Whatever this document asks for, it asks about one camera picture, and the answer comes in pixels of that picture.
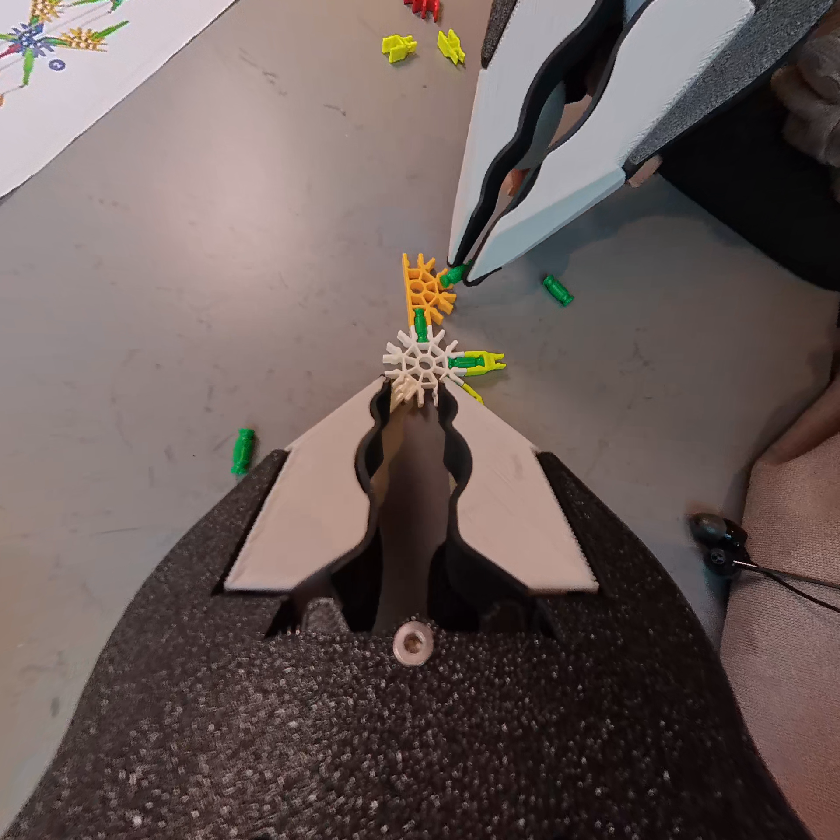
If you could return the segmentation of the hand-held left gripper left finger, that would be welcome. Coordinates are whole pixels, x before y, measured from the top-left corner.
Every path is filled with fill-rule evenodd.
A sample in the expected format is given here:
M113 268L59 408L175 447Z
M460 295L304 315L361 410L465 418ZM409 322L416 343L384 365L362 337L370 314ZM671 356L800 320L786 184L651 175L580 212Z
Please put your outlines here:
M349 558L371 519L370 480L358 464L376 429L376 378L287 449L287 458L224 582L226 592L285 594Z

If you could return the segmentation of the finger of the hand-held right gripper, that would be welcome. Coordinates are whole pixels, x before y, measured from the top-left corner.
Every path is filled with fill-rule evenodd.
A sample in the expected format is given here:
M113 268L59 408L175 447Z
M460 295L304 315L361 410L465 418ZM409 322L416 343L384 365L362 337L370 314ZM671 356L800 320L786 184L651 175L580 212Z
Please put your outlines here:
M601 34L596 1L495 2L458 180L448 249L463 264L528 152L552 91Z
M467 286L559 231L614 193L640 136L678 96L680 79L711 58L719 35L699 12L656 1L628 38L620 35L590 106L571 132L533 167L514 200L473 248Z

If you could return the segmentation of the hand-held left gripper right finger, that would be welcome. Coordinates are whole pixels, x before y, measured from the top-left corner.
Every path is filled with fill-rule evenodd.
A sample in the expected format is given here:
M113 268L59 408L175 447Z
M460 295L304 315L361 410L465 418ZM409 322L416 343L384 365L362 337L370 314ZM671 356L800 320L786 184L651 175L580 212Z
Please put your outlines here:
M457 385L441 391L437 415L457 544L530 595L598 592L535 445Z

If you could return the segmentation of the white snowflake connector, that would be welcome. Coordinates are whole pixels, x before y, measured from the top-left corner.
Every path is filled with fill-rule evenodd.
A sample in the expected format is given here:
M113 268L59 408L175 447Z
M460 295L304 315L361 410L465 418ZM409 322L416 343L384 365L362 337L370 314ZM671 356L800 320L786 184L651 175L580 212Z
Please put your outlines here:
M443 346L445 331L435 331L432 325L427 326L425 341L418 338L414 327L410 327L408 333L400 331L397 339L399 344L389 342L382 357L386 367L384 375L391 381L391 408L412 400L422 408L426 396L438 406L441 382L459 384L464 375L450 366L450 361L463 358L465 353L456 350L457 341Z

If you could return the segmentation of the orange half-circle connector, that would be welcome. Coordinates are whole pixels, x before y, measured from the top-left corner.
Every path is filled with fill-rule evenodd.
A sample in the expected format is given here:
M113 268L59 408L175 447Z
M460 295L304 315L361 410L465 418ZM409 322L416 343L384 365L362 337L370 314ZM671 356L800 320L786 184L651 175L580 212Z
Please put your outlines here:
M408 254L402 256L403 285L406 296L406 311L409 326L415 323L416 310L421 310L426 325L439 326L444 317L454 310L457 295L450 290L446 276L448 268L434 270L435 258L425 260L423 254L411 264Z

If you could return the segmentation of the person's right forearm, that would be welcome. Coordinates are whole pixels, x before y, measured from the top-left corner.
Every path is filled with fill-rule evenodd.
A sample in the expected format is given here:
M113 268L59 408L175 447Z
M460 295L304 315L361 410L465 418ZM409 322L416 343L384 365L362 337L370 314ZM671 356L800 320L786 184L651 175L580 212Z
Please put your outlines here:
M783 67L663 159L671 185L759 251L839 290L838 75Z

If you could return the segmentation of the black earbuds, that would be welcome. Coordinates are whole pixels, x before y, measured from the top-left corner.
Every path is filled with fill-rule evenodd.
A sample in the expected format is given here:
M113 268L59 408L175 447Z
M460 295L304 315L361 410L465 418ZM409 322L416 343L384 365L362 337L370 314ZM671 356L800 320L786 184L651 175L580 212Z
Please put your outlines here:
M735 522L715 513L701 512L687 518L691 538L702 551L703 563L719 578L732 582L741 572L748 571L782 586L789 592L825 609L839 613L836 605L816 598L789 581L817 585L824 589L839 589L838 583L819 581L815 578L789 571L771 570L752 562L747 551L747 532Z

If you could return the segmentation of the printed instruction sheet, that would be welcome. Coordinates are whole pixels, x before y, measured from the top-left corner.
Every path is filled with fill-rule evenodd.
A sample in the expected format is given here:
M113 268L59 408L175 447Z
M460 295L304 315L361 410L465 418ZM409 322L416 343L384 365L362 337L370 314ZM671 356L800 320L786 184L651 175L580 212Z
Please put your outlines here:
M230 1L2 1L1 195L160 69Z

